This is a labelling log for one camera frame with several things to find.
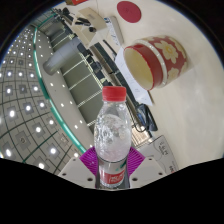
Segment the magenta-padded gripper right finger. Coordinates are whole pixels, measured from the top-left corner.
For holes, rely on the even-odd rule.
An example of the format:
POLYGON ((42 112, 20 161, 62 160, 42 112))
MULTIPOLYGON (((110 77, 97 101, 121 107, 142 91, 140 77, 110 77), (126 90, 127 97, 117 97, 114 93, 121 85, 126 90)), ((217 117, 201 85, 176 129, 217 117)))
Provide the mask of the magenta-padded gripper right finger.
POLYGON ((166 176, 153 157, 145 157, 134 148, 130 149, 126 165, 131 189, 143 187, 166 176))

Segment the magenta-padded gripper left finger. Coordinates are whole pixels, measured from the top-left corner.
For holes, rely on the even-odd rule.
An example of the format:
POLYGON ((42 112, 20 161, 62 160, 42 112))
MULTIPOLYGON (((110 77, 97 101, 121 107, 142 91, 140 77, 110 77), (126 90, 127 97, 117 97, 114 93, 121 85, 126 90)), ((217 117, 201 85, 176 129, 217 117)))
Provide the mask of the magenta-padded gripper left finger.
POLYGON ((95 148, 91 147, 79 158, 72 157, 58 176, 80 187, 95 189, 99 182, 95 148))

